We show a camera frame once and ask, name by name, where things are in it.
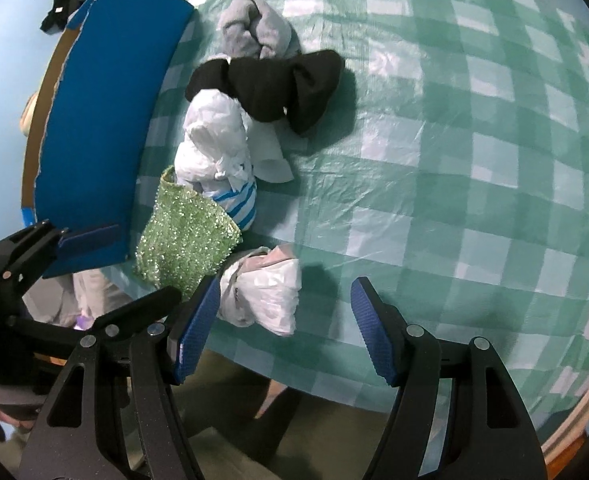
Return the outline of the green checkered tablecloth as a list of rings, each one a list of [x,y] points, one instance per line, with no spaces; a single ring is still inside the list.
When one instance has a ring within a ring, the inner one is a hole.
[[[281,133],[293,179],[259,184],[244,234],[248,248],[293,246],[296,331],[217,322],[210,349],[388,411],[395,392],[350,308],[363,275],[432,335],[491,341],[535,428],[556,429],[589,390],[589,31],[539,0],[266,1],[304,51],[337,51],[345,74],[307,136]],[[133,240],[232,0],[189,2],[142,152]]]

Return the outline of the green sparkly knit cloth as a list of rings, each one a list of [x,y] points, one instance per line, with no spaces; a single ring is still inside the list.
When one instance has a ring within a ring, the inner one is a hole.
[[[237,224],[211,198],[177,182],[175,168],[160,177],[152,214],[135,250],[135,273],[144,282],[171,286],[189,297],[220,270],[241,242]]]

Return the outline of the black rolled sock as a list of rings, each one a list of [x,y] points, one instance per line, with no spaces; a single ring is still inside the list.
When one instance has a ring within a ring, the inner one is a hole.
[[[192,73],[185,98],[191,102],[202,90],[217,90],[258,122],[284,118],[305,136],[325,114],[344,71],[345,60],[334,50],[292,58],[214,58]]]

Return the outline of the white crumpled sock bundle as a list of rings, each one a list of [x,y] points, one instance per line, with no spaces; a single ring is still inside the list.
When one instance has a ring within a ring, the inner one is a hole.
[[[267,183],[293,180],[276,127],[251,118],[240,103],[220,90],[206,89],[190,102],[184,140],[174,157],[180,183],[222,182],[238,191],[258,178]]]

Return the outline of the blue striped white sock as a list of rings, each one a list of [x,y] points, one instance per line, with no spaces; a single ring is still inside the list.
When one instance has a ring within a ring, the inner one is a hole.
[[[248,231],[256,218],[256,191],[256,182],[252,180],[237,191],[225,188],[206,195],[225,210],[241,231]]]

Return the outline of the blue cardboard box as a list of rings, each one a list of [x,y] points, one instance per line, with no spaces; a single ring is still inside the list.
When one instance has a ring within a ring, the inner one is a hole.
[[[131,255],[148,128],[188,25],[186,0],[86,0],[60,36],[26,142],[23,221],[63,234],[48,278]]]

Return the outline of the grey rolled sock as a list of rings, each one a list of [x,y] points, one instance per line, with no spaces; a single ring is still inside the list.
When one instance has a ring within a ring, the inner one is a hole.
[[[229,58],[292,58],[302,52],[292,25],[265,0],[232,0],[217,27]]]

